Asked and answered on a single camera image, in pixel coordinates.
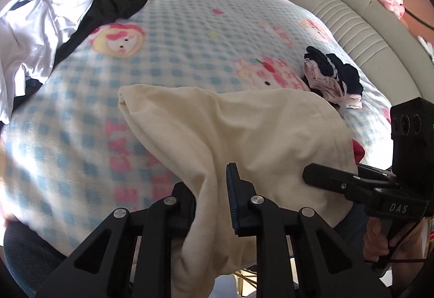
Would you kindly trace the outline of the person's right hand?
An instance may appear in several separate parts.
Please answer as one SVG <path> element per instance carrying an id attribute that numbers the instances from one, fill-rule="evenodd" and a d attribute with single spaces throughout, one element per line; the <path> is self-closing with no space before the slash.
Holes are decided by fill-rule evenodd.
<path id="1" fill-rule="evenodd" d="M 368 261 L 377 262 L 381 256 L 395 248 L 394 258 L 397 260 L 417 259 L 424 257 L 422 249 L 422 223 L 413 227 L 410 223 L 403 227 L 392 239 L 388 240 L 382 232 L 382 223 L 379 219 L 370 217 L 366 225 L 366 234 L 363 237 L 363 255 Z"/>

